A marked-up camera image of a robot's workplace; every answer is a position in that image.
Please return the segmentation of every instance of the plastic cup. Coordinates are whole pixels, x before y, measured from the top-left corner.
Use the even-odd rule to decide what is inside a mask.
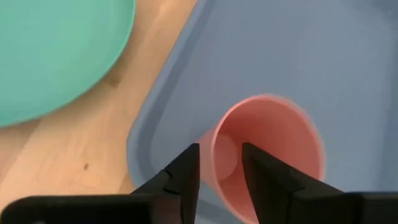
[[[308,115],[274,95],[247,98],[208,130],[200,143],[200,172],[244,223],[258,223],[243,172],[242,143],[250,142],[316,179],[324,177],[322,140]]]

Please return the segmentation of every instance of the wooden table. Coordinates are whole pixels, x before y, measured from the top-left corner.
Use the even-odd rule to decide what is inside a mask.
[[[196,0],[137,0],[121,58],[92,90],[35,121],[0,129],[0,210],[28,195],[134,190],[126,139]]]

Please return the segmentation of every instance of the green plate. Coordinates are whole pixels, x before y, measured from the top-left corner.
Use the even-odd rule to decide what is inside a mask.
[[[135,0],[0,0],[0,126],[71,102],[125,47]]]

